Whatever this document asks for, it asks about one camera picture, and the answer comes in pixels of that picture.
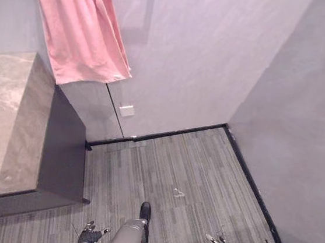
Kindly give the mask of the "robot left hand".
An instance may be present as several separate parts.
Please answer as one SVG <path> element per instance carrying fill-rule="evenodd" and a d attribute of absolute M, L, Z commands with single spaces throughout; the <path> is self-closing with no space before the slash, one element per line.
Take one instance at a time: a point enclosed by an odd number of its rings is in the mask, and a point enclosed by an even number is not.
<path fill-rule="evenodd" d="M 78 237 L 78 243 L 97 243 L 101 237 L 112 231 L 111 227 L 102 230 L 95 230 L 95 222 L 89 221 Z"/>

